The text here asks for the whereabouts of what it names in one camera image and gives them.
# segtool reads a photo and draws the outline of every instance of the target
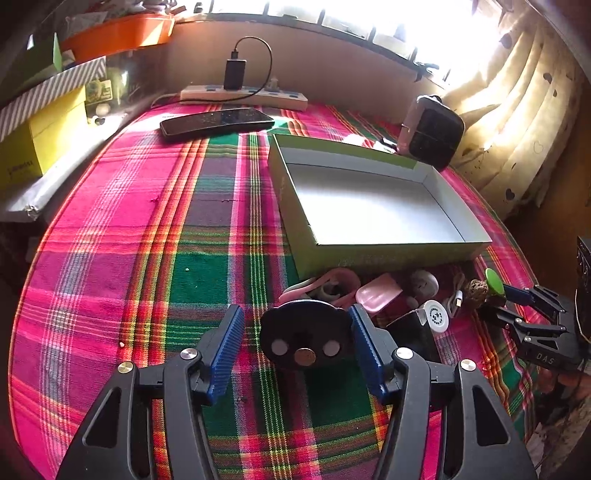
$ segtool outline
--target curtain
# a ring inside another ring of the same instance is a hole
[[[528,4],[498,3],[504,14],[497,48],[443,102],[466,124],[452,166],[505,219],[525,203],[542,202],[579,110],[584,75]]]

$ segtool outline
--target green round disc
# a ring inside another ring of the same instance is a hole
[[[488,284],[488,288],[493,295],[505,295],[505,287],[503,286],[503,281],[501,280],[499,274],[495,272],[492,268],[487,268],[484,271],[484,275],[486,277],[486,283]]]

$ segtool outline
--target tablecloth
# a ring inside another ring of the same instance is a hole
[[[165,118],[222,106],[169,105],[143,114],[94,160],[42,240],[22,292],[9,362],[14,432],[47,479],[116,366],[165,361],[240,304],[246,331],[226,395],[206,408],[209,442],[224,479],[370,478],[390,408],[368,394],[354,361],[277,371],[262,354],[259,319],[297,281],[267,167],[265,132],[182,144],[162,142]],[[263,109],[274,132],[365,146],[395,128],[311,105]],[[449,295],[459,268],[486,267],[517,287],[532,272],[510,234],[453,170],[443,173],[493,243],[474,263],[431,269]],[[530,322],[539,318],[519,307]],[[506,332],[462,312],[438,338],[446,363],[476,361],[523,438],[534,427],[532,370]],[[155,455],[169,478],[161,406]],[[441,415],[430,418],[423,476],[437,463]]]

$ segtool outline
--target orange tray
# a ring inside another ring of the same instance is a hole
[[[60,43],[74,52],[76,63],[125,50],[166,43],[173,32],[171,15],[138,14],[117,18],[89,28]]]

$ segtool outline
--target smartphone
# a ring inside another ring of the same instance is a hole
[[[194,140],[230,133],[257,132],[272,128],[275,121],[256,108],[232,108],[178,116],[160,122],[167,140]]]

